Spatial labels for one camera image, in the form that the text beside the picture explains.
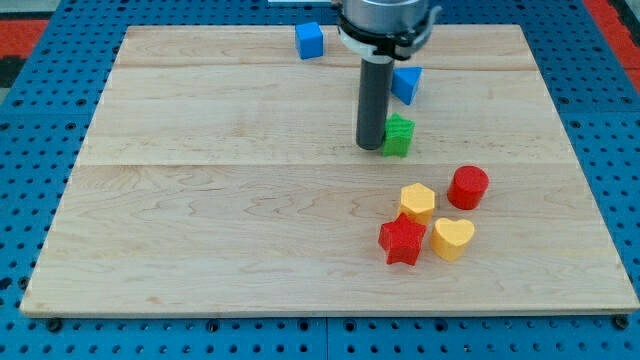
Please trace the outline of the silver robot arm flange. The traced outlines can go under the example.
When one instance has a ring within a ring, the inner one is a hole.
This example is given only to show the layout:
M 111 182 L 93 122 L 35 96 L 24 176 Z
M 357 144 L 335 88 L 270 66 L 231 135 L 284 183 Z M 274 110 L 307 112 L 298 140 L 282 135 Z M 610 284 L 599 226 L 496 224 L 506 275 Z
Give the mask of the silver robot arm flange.
M 441 12 L 429 0 L 345 0 L 339 39 L 372 64 L 406 61 L 428 42 Z

